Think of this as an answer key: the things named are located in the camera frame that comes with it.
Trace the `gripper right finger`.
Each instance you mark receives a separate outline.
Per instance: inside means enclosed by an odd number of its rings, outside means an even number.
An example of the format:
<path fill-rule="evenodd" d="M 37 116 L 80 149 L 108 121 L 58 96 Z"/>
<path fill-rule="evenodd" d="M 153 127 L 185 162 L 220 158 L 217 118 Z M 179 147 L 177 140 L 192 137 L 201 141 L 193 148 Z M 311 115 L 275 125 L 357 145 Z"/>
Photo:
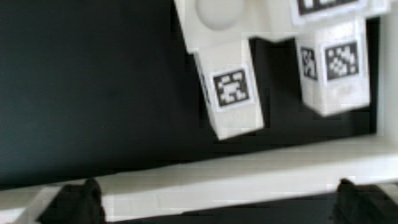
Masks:
<path fill-rule="evenodd" d="M 398 224 L 398 184 L 355 185 L 343 179 L 332 220 L 334 224 Z"/>

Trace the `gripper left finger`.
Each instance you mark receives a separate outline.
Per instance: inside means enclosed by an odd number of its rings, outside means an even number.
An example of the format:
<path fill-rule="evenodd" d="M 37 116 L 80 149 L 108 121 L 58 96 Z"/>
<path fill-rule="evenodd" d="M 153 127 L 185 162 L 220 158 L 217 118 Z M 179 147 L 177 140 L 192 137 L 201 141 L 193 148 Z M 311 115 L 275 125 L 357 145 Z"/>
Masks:
<path fill-rule="evenodd" d="M 94 178 L 67 184 L 35 219 L 39 224 L 106 224 L 101 187 Z"/>

